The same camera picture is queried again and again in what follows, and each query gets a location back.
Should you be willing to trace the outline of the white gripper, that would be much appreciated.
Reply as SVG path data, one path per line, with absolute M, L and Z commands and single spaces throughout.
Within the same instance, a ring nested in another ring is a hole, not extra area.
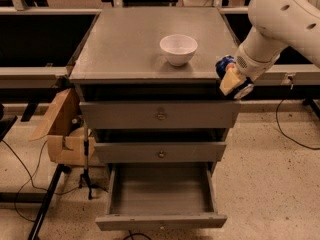
M 245 47 L 241 44 L 235 53 L 236 67 L 229 67 L 221 80 L 220 90 L 227 96 L 232 92 L 238 93 L 247 78 L 252 81 L 258 79 L 268 71 L 280 57 L 280 53 L 274 54 L 266 62 L 255 60 L 249 56 Z

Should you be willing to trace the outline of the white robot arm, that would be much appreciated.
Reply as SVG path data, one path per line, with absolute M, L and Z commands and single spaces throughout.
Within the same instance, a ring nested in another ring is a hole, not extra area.
M 251 30 L 232 56 L 216 63 L 224 95 L 240 99 L 291 47 L 320 66 L 320 0 L 250 0 Z

